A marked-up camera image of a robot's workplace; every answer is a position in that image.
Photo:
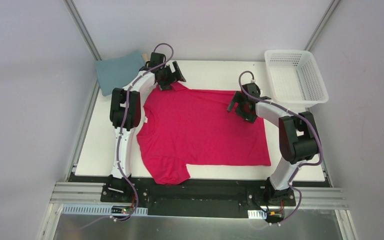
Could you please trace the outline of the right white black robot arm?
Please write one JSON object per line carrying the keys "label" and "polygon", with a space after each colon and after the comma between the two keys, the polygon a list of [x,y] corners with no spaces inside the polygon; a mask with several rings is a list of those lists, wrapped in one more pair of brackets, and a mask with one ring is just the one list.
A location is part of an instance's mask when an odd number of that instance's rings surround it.
{"label": "right white black robot arm", "polygon": [[280,205],[295,198],[292,183],[301,167],[306,166],[320,154],[320,140],[313,115],[308,112],[295,113],[260,96],[255,83],[241,85],[236,91],[227,111],[232,110],[249,123],[263,118],[278,128],[281,159],[262,192],[266,205]]}

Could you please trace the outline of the red t shirt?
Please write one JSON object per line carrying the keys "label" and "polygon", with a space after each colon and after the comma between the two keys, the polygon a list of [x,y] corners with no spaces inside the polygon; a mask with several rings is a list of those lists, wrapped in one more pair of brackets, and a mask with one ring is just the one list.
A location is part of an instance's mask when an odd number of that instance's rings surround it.
{"label": "red t shirt", "polygon": [[144,166],[157,184],[190,178],[188,165],[270,166],[265,122],[243,120],[227,108],[232,90],[154,88],[144,104],[147,121],[137,134]]}

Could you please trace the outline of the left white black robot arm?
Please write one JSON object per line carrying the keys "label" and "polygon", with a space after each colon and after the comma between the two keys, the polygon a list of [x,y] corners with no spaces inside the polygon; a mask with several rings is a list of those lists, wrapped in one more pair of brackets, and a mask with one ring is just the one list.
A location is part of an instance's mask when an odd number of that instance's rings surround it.
{"label": "left white black robot arm", "polygon": [[109,119],[115,132],[113,167],[106,183],[106,192],[113,193],[120,202],[132,198],[134,186],[131,175],[131,151],[135,130],[144,116],[146,93],[159,87],[170,90],[172,84],[185,82],[177,61],[162,53],[152,52],[150,60],[126,86],[112,91]]}

